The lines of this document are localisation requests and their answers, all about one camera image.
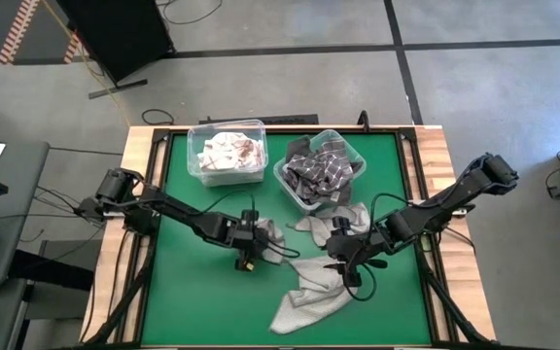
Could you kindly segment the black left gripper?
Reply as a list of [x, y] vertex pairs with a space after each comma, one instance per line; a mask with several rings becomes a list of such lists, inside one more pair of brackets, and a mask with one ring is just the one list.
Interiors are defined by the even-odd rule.
[[269, 251], [266, 243], [270, 241], [264, 228], [258, 226], [260, 215], [255, 209], [243, 210], [241, 217], [232, 219], [227, 229], [227, 244], [238, 251], [235, 268], [240, 271], [253, 271], [255, 260]]

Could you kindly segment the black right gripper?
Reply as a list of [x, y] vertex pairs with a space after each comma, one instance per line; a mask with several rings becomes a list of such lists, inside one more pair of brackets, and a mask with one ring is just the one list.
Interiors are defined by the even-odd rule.
[[380, 250], [377, 250], [376, 243], [372, 242], [372, 239], [380, 233], [380, 228], [375, 225], [367, 233], [350, 235], [350, 222], [347, 218], [334, 217], [332, 225], [334, 227], [332, 236], [326, 241], [329, 261], [324, 264], [324, 268], [337, 270], [346, 287], [361, 287], [359, 265], [382, 267], [382, 260], [374, 258]]

